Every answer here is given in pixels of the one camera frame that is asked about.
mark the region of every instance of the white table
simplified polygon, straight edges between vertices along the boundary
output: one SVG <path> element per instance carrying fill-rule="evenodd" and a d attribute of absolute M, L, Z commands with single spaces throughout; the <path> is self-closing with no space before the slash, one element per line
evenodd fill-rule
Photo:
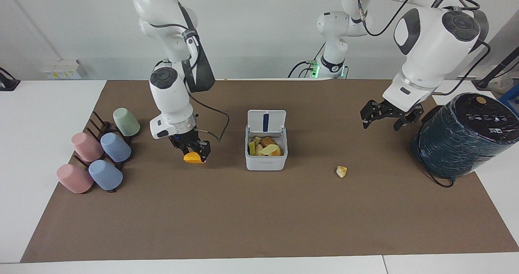
<path fill-rule="evenodd" d="M 19 264 L 69 161 L 70 138 L 83 130 L 105 81 L 23 81 L 0 94 L 0 273 L 518 273 L 519 253 L 352 256 Z M 440 91 L 456 82 L 446 81 Z M 475 92 L 471 83 L 457 93 Z M 445 104 L 453 96 L 436 97 Z M 515 145 L 476 172 L 514 239 L 519 239 L 519 175 Z"/>

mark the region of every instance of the dark blue strip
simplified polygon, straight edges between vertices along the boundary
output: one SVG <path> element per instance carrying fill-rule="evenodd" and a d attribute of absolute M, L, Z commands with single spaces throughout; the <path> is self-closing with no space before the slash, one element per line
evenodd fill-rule
<path fill-rule="evenodd" d="M 268 114 L 263 114 L 263 132 L 268 132 Z"/>

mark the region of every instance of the white container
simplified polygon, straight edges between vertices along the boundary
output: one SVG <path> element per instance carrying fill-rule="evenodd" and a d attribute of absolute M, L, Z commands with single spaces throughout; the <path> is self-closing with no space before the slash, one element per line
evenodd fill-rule
<path fill-rule="evenodd" d="M 284 110 L 249 110 L 245 128 L 245 161 L 250 171 L 280 171 L 289 154 Z M 272 137 L 278 143 L 282 156 L 250 156 L 249 143 L 254 137 Z"/>

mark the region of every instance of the yellow food piece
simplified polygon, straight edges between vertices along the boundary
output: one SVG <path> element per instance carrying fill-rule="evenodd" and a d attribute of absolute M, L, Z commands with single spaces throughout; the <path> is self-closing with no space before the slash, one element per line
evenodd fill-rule
<path fill-rule="evenodd" d="M 256 156 L 262 156 L 260 155 L 260 150 L 263 149 L 263 146 L 261 144 L 258 144 L 258 146 L 256 146 Z"/>
<path fill-rule="evenodd" d="M 260 156 L 281 156 L 281 149 L 276 144 L 269 144 L 259 151 Z"/>
<path fill-rule="evenodd" d="M 254 141 L 254 145 L 258 145 L 261 142 L 261 138 L 254 137 L 254 139 L 252 141 Z"/>
<path fill-rule="evenodd" d="M 249 155 L 255 156 L 256 155 L 256 144 L 254 141 L 249 143 Z"/>
<path fill-rule="evenodd" d="M 278 143 L 276 143 L 272 137 L 264 137 L 260 143 L 263 145 L 263 147 L 267 147 L 270 144 L 278 145 Z"/>
<path fill-rule="evenodd" d="M 338 166 L 336 173 L 337 173 L 337 175 L 339 175 L 339 177 L 344 178 L 344 176 L 346 176 L 347 171 L 348 171 L 347 167 Z"/>
<path fill-rule="evenodd" d="M 200 158 L 200 155 L 196 152 L 190 152 L 184 156 L 184 161 L 186 163 L 204 163 Z"/>

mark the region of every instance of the white wall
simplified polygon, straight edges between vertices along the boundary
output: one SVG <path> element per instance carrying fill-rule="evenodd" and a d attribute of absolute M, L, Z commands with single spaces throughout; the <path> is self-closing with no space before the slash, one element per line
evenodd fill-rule
<path fill-rule="evenodd" d="M 319 14 L 341 10 L 340 0 L 180 1 L 198 15 L 198 31 L 218 78 L 286 77 L 322 44 L 315 26 Z M 519 0 L 476 1 L 489 18 L 490 38 L 519 9 Z M 15 10 L 16 2 L 23 11 Z M 373 30 L 380 30 L 398 6 L 372 0 Z M 57 55 L 78 58 L 91 79 L 144 79 L 164 57 L 161 46 L 141 34 L 131 0 L 2 0 L 0 21 L 0 65 L 20 79 L 41 79 L 42 59 Z M 30 21 L 50 47 L 27 31 Z M 393 78 L 404 62 L 392 32 L 347 40 L 350 78 Z"/>

